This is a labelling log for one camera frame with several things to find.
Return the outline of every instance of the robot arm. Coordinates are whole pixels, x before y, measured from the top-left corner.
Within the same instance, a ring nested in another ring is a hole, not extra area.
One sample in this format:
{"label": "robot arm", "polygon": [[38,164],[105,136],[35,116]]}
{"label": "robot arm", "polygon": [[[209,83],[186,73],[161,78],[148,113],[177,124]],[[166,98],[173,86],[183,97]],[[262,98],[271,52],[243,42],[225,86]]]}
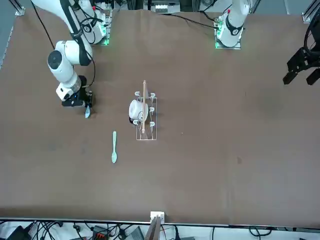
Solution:
{"label": "robot arm", "polygon": [[62,106],[91,108],[92,92],[86,91],[87,80],[84,76],[77,75],[73,65],[88,66],[93,60],[93,51],[69,0],[32,0],[32,2],[61,18],[73,38],[73,40],[58,41],[47,59],[50,71],[60,82],[56,93],[62,100]]}
{"label": "robot arm", "polygon": [[241,38],[250,6],[248,0],[233,0],[229,13],[222,16],[223,25],[217,38],[228,48],[234,47]]}
{"label": "robot arm", "polygon": [[68,0],[32,0],[39,8],[61,18],[67,25],[73,40],[65,42],[65,56],[72,64],[88,66],[93,55],[78,18]]}

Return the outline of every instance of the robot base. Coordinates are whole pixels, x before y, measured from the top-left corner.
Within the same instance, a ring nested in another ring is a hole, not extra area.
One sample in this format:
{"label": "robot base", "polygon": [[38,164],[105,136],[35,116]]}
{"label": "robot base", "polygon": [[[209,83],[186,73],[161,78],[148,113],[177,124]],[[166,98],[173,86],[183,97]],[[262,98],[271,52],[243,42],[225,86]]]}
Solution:
{"label": "robot base", "polygon": [[235,46],[227,47],[227,46],[223,45],[222,42],[218,39],[217,36],[221,33],[221,28],[223,26],[223,21],[224,21],[223,20],[223,16],[219,16],[218,22],[214,22],[214,26],[219,28],[219,30],[216,30],[216,29],[214,30],[214,40],[215,40],[214,46],[215,46],[215,48],[216,49],[238,49],[238,50],[241,49],[240,40]]}
{"label": "robot base", "polygon": [[67,100],[63,101],[61,104],[63,107],[89,107],[93,106],[93,92],[86,91],[83,86],[87,85],[87,79],[85,76],[79,75],[81,80],[80,90],[72,94]]}

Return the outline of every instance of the metal frame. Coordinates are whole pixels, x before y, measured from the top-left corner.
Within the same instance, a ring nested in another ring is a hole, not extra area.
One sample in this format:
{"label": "metal frame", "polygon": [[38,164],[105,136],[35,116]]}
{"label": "metal frame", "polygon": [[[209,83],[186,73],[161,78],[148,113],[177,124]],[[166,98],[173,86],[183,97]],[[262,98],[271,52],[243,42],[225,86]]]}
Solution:
{"label": "metal frame", "polygon": [[251,8],[251,14],[254,14],[260,4],[261,0],[256,0],[255,4],[253,5],[253,7]]}
{"label": "metal frame", "polygon": [[25,15],[26,8],[24,6],[22,6],[18,0],[9,0],[9,2],[15,8],[15,10],[16,10],[15,15],[16,16]]}
{"label": "metal frame", "polygon": [[[126,225],[150,225],[147,221],[112,221],[112,220],[86,220],[86,219],[73,219],[73,218],[26,218],[26,217],[0,217],[1,221],[8,222],[54,222],[61,221],[63,223],[87,223],[87,224],[126,224]],[[266,228],[278,229],[278,231],[286,231],[287,228],[296,228],[295,232],[302,232],[299,230],[310,230],[309,233],[319,233],[320,228],[307,228],[307,227],[293,227],[293,226],[271,226],[271,225],[244,225],[244,224],[200,224],[200,223],[181,223],[181,222],[166,222],[163,226],[185,226],[185,227],[206,227],[206,228],[225,228],[225,229],[249,229],[255,227],[258,230],[266,230]]]}
{"label": "metal frame", "polygon": [[310,23],[312,14],[320,7],[320,0],[313,0],[311,4],[302,13],[302,20],[304,23]]}

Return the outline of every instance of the wire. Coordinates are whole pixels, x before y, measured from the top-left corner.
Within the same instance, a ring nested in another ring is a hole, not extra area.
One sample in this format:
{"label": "wire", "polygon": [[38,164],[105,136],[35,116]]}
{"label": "wire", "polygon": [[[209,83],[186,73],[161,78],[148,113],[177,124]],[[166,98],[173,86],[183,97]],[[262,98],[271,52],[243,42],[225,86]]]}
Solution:
{"label": "wire", "polygon": [[213,228],[212,228],[212,236],[211,236],[211,240],[214,240],[214,233],[215,233],[215,229],[216,229],[216,227],[213,227]]}
{"label": "wire", "polygon": [[38,14],[38,12],[37,12],[36,6],[34,5],[34,3],[33,3],[32,1],[31,1],[31,4],[32,4],[32,6],[33,6],[33,9],[34,9],[34,11],[35,11],[36,16],[38,17],[40,23],[42,24],[43,29],[45,30],[46,35],[48,36],[48,39],[49,39],[49,41],[50,41],[50,43],[51,43],[52,48],[55,49],[55,46],[54,46],[54,44],[53,44],[53,42],[52,42],[52,40],[51,40],[51,38],[50,38],[50,36],[49,36],[49,33],[48,33],[47,29],[46,29],[46,26],[45,26],[44,23],[42,22],[39,14]]}
{"label": "wire", "polygon": [[215,20],[216,20],[215,18],[209,17],[208,14],[205,13],[205,11],[200,11],[200,13],[204,14],[205,17],[206,17],[207,19],[211,20],[211,21],[215,21]]}
{"label": "wire", "polygon": [[163,230],[164,238],[165,238],[165,240],[167,240],[167,235],[166,235],[166,231],[165,231],[165,229],[164,229],[164,226],[161,225],[161,228],[162,228],[162,230]]}
{"label": "wire", "polygon": [[218,1],[218,0],[214,0],[209,6],[206,7],[205,10],[200,11],[200,12],[205,12],[205,11],[207,11],[209,8],[213,7],[217,1]]}
{"label": "wire", "polygon": [[98,21],[98,22],[100,22],[100,23],[102,23],[103,21],[101,20],[101,19],[99,19],[99,18],[97,18],[97,17],[87,17],[87,18],[85,18],[85,19],[83,19],[81,22],[80,22],[80,24],[83,24],[85,21],[88,21],[88,20],[96,20],[96,21]]}
{"label": "wire", "polygon": [[55,223],[55,222],[49,222],[49,223],[45,223],[45,224],[44,224],[44,223],[42,222],[41,224],[42,224],[42,226],[44,226],[44,231],[43,231],[43,233],[42,233],[43,239],[46,238],[46,235],[47,235],[47,233],[48,233],[50,239],[51,239],[51,240],[55,240],[55,238],[51,235],[49,229],[52,228],[52,226],[55,225],[56,223]]}
{"label": "wire", "polygon": [[228,6],[225,10],[223,10],[223,13],[225,13],[231,6],[232,4],[230,4],[230,6]]}
{"label": "wire", "polygon": [[316,13],[314,14],[314,16],[313,16],[313,18],[312,18],[312,20],[311,20],[311,22],[310,22],[310,24],[309,24],[306,32],[305,32],[304,40],[303,40],[303,48],[304,48],[304,50],[305,50],[308,54],[310,54],[310,55],[312,55],[312,56],[320,56],[320,52],[319,52],[319,51],[311,51],[310,48],[308,47],[308,38],[309,38],[309,36],[310,36],[309,33],[310,33],[310,31],[311,31],[311,27],[314,26],[315,21],[318,20],[319,16],[320,16],[320,8],[319,8],[319,9],[316,11]]}
{"label": "wire", "polygon": [[99,7],[98,5],[94,5],[97,9],[104,11],[101,7]]}
{"label": "wire", "polygon": [[261,237],[265,237],[265,236],[270,235],[271,232],[272,232],[272,230],[269,230],[269,232],[267,232],[267,233],[261,234],[261,233],[259,232],[258,228],[256,228],[255,226],[249,226],[249,232],[251,233],[252,236],[255,236],[255,237],[259,238],[259,240],[261,240]]}
{"label": "wire", "polygon": [[[79,45],[80,47],[80,44],[78,43],[78,40],[75,38],[74,41]],[[92,78],[92,81],[89,85],[85,85],[85,86],[82,86],[82,88],[88,88],[90,87],[94,82],[95,82],[95,79],[96,79],[96,63],[95,63],[95,60],[94,58],[91,56],[90,53],[88,53],[88,51],[86,50],[86,48],[84,46],[81,46],[82,49],[86,52],[87,55],[89,55],[90,59],[92,60],[92,63],[93,63],[93,78]]]}
{"label": "wire", "polygon": [[76,229],[75,231],[76,231],[76,233],[78,234],[79,238],[80,238],[81,240],[84,240],[84,238],[80,235],[80,233],[77,231],[77,229]]}
{"label": "wire", "polygon": [[86,50],[86,48],[84,48],[84,50],[85,50],[86,54],[89,55],[89,57],[91,58],[92,63],[93,63],[93,78],[92,78],[92,81],[91,81],[91,83],[90,83],[89,85],[83,86],[83,88],[89,88],[89,87],[91,87],[92,84],[94,84],[95,79],[96,79],[96,63],[95,63],[94,58],[90,55],[90,53],[88,53],[88,51]]}
{"label": "wire", "polygon": [[88,229],[90,229],[90,231],[94,231],[94,227],[92,226],[92,227],[90,227],[89,225],[88,225],[88,223],[86,223],[86,222],[84,222],[84,224],[88,227]]}
{"label": "wire", "polygon": [[192,22],[192,23],[195,23],[195,24],[199,24],[199,25],[204,26],[204,27],[207,27],[207,28],[212,28],[212,29],[219,30],[219,28],[216,27],[216,26],[210,26],[210,25],[207,25],[207,24],[204,24],[204,23],[201,23],[201,22],[194,21],[194,20],[192,20],[192,19],[186,18],[186,17],[184,17],[184,16],[179,16],[179,15],[174,15],[174,14],[171,14],[171,15],[169,15],[169,16],[181,18],[181,19],[187,20],[187,21]]}

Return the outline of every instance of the green spoon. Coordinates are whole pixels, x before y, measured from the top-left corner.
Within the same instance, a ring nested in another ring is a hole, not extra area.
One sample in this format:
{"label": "green spoon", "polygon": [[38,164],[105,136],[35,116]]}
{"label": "green spoon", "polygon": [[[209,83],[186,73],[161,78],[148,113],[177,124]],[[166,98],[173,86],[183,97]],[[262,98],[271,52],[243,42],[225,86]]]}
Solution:
{"label": "green spoon", "polygon": [[115,164],[117,161],[117,153],[116,153],[116,142],[117,142],[117,132],[113,131],[113,152],[111,155],[112,163]]}

